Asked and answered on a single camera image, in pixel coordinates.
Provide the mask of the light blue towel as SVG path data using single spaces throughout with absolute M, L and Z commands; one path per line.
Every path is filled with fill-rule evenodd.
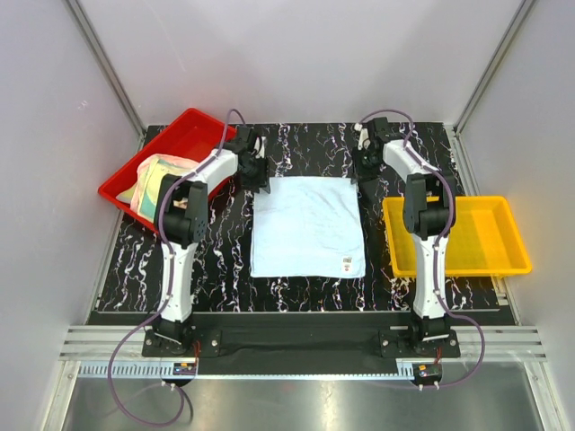
M 254 278 L 366 275 L 358 186 L 349 178 L 276 177 L 253 201 Z

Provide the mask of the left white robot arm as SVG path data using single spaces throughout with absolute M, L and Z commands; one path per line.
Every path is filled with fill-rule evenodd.
M 246 190 L 270 192 L 264 139 L 253 128 L 240 126 L 198 166 L 161 178 L 154 225 L 162 240 L 163 300 L 152 329 L 176 356 L 187 354 L 194 343 L 190 281 L 208 227 L 209 194 L 234 176 Z

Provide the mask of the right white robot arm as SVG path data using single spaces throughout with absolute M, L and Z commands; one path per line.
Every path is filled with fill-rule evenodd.
M 413 124 L 405 136 L 395 134 L 377 111 L 355 124 L 353 179 L 375 180 L 383 166 L 404 181 L 402 220 L 416 251 L 416 291 L 407 329 L 413 353 L 427 356 L 447 341 L 450 327 L 445 305 L 448 236 L 456 221 L 455 183 L 427 162 L 411 145 Z

